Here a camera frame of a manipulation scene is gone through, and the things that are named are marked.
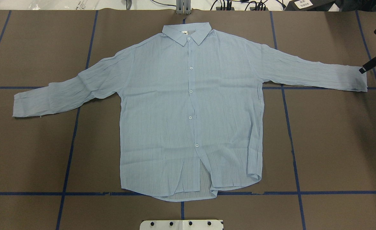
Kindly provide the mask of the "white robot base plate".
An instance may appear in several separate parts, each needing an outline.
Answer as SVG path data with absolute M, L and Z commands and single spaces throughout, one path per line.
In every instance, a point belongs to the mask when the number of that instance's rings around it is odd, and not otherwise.
M 223 220 L 152 220 L 143 221 L 140 230 L 223 230 Z

